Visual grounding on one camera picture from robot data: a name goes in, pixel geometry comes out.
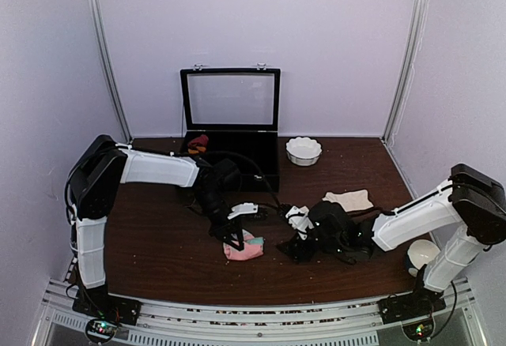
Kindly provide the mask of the pink mint patterned sock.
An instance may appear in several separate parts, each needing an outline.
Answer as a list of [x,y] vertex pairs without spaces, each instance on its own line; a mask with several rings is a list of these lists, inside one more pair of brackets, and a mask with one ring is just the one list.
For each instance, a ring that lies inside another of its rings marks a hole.
[[263,237],[255,237],[247,230],[243,230],[244,248],[237,250],[227,243],[223,244],[223,252],[229,261],[248,261],[259,258],[264,254]]

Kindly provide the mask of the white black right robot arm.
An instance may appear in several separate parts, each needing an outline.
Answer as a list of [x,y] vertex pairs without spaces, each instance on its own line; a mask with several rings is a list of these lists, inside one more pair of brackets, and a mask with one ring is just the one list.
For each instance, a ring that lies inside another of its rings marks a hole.
[[419,316],[482,251],[505,241],[505,188],[466,164],[456,164],[435,189],[398,208],[373,205],[367,190],[328,192],[310,209],[284,207],[281,217],[295,234],[277,249],[296,263],[322,252],[355,265],[371,258],[375,249],[388,252],[455,226],[444,248],[422,265],[417,275],[421,286],[406,297],[406,309]]

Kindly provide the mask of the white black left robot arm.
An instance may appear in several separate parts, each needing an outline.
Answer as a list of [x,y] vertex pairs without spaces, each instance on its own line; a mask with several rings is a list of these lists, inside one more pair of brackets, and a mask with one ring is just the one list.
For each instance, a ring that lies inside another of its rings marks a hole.
[[191,191],[210,221],[210,234],[242,250],[240,214],[222,193],[234,167],[231,160],[211,164],[200,156],[149,152],[122,145],[107,134],[97,136],[71,169],[66,187],[79,276],[88,288],[81,299],[84,306],[98,318],[114,309],[112,297],[99,288],[107,283],[108,221],[118,212],[127,186],[173,186]]

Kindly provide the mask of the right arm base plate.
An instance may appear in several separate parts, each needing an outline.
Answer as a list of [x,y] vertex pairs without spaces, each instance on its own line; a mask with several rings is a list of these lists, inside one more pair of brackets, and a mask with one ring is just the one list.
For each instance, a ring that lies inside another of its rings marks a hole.
[[403,295],[390,295],[379,300],[377,305],[384,324],[404,322],[444,310],[447,305],[442,295],[442,292],[417,288]]

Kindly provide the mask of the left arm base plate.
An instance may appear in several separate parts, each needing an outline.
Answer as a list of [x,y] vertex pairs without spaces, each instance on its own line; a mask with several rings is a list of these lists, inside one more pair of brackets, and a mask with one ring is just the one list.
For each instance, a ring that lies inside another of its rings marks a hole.
[[136,325],[141,302],[108,293],[108,286],[98,288],[79,287],[72,306],[73,311],[108,322]]

